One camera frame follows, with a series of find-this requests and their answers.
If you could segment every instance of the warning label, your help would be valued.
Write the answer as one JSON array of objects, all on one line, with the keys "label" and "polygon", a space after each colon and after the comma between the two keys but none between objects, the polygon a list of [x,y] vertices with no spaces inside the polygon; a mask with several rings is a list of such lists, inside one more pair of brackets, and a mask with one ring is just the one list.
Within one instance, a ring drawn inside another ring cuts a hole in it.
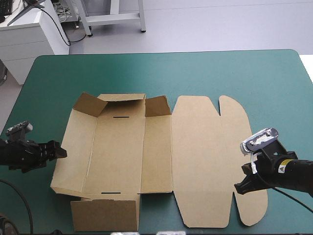
[{"label": "warning label", "polygon": [[278,167],[278,173],[284,174],[287,164],[291,161],[292,159],[283,160]]}]

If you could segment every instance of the cardboard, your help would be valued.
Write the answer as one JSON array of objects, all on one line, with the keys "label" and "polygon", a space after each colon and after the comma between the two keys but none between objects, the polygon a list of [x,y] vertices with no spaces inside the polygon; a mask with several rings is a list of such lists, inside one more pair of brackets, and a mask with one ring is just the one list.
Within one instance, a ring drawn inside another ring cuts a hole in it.
[{"label": "cardboard", "polygon": [[[234,183],[248,162],[243,108],[220,98],[181,96],[171,115],[165,96],[83,93],[73,106],[51,182],[71,202],[75,231],[136,231],[142,193],[172,192],[188,227],[227,226]],[[266,191],[236,195],[246,225],[267,208]]]},{"label": "cardboard", "polygon": [[139,194],[172,191],[170,114],[165,96],[78,98],[51,182],[84,198],[71,203],[75,231],[136,231]]},{"label": "cardboard", "polygon": [[240,166],[250,161],[239,148],[251,135],[247,115],[227,96],[220,110],[221,116],[206,96],[180,96],[172,114],[173,190],[188,227],[226,227],[233,193],[246,225],[267,209],[266,190],[238,195],[234,188],[245,177]]}]

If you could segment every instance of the black cable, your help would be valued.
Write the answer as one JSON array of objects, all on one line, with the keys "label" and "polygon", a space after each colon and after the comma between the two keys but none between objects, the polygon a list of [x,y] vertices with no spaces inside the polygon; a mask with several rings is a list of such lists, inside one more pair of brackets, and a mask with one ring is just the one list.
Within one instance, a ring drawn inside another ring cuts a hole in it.
[{"label": "black cable", "polygon": [[298,199],[296,199],[295,197],[291,196],[290,194],[288,194],[288,193],[286,193],[286,192],[284,192],[284,191],[281,191],[281,190],[278,189],[278,188],[272,187],[270,184],[268,184],[268,183],[260,176],[259,173],[256,173],[256,174],[257,174],[257,176],[259,177],[259,179],[263,182],[263,184],[265,184],[267,187],[269,187],[269,188],[275,190],[276,192],[281,193],[282,195],[285,195],[286,197],[288,197],[288,198],[290,198],[291,200],[293,200],[293,201],[299,203],[299,204],[302,205],[305,209],[307,209],[308,211],[310,211],[311,213],[313,213],[313,210],[312,210],[310,207],[308,207],[307,205],[305,205],[303,202],[299,201]]},{"label": "black cable", "polygon": [[84,37],[81,38],[81,39],[79,39],[79,40],[70,41],[69,38],[68,38],[68,36],[67,36],[67,33],[64,31],[64,33],[65,33],[65,35],[66,35],[66,37],[67,37],[67,41],[66,41],[66,40],[64,39],[64,37],[63,37],[63,35],[62,35],[62,33],[61,33],[61,31],[60,31],[60,29],[59,29],[57,23],[54,21],[54,19],[52,18],[52,16],[51,16],[48,12],[46,12],[46,11],[43,10],[42,8],[40,8],[40,7],[38,7],[38,6],[36,6],[36,5],[32,4],[32,3],[30,3],[28,0],[25,0],[25,2],[26,2],[27,4],[33,5],[34,7],[38,8],[39,10],[41,10],[41,11],[43,11],[43,12],[45,12],[45,13],[50,17],[50,19],[53,21],[54,25],[57,27],[57,29],[58,29],[58,31],[59,31],[59,34],[60,34],[60,36],[61,36],[63,42],[64,42],[67,46],[70,47],[70,46],[71,46],[71,43],[80,42],[81,40],[83,40],[83,39],[87,36],[87,34],[85,34]]},{"label": "black cable", "polygon": [[70,47],[71,44],[70,44],[69,39],[67,38],[67,41],[68,41],[68,43],[67,43],[67,42],[65,41],[65,39],[64,39],[64,37],[63,37],[61,31],[59,30],[59,27],[57,26],[57,23],[55,23],[55,21],[54,21],[54,19],[52,18],[52,16],[50,16],[49,13],[47,13],[45,10],[41,9],[40,7],[37,7],[37,6],[35,6],[35,7],[38,8],[38,9],[40,9],[41,11],[45,12],[45,13],[52,19],[54,25],[57,27],[57,29],[58,29],[58,31],[59,31],[59,34],[61,35],[61,37],[62,37],[62,39],[63,39],[63,42],[64,42],[67,46]]},{"label": "black cable", "polygon": [[28,213],[28,217],[29,217],[29,226],[30,226],[30,235],[33,235],[34,234],[34,224],[33,224],[33,217],[31,215],[31,211],[30,211],[30,207],[29,207],[29,204],[26,200],[26,198],[24,197],[24,195],[22,194],[21,191],[19,191],[18,188],[16,188],[12,183],[6,181],[6,180],[2,180],[0,179],[0,182],[6,184],[6,185],[9,185],[12,189],[14,189],[14,191],[20,196],[20,198],[23,200],[25,206],[26,206],[26,209],[27,209],[27,213]]}]

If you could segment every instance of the floor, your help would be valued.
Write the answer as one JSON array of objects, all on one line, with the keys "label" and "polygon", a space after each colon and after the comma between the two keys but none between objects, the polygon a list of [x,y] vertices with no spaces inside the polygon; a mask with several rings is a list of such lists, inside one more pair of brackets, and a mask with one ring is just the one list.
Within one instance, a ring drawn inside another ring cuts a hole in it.
[{"label": "floor", "polygon": [[[313,78],[313,0],[145,0],[147,32],[139,24],[94,26],[71,54],[294,49]],[[108,12],[107,0],[85,0],[89,15]],[[121,0],[133,12],[136,0]],[[72,41],[82,26],[64,25]],[[12,76],[0,87],[0,130],[21,90]]]}]

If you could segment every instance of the white cabinet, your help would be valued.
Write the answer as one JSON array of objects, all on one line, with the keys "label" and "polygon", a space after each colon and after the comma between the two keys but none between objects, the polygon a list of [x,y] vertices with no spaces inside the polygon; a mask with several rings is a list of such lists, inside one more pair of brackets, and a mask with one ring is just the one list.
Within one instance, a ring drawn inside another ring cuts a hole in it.
[{"label": "white cabinet", "polygon": [[[14,1],[13,9],[19,0]],[[42,3],[66,36],[50,0]],[[17,10],[0,23],[0,60],[19,84],[23,84],[35,59],[40,55],[65,55],[69,47],[63,42],[50,17],[39,9],[32,9],[10,26],[7,24],[20,12]]]}]

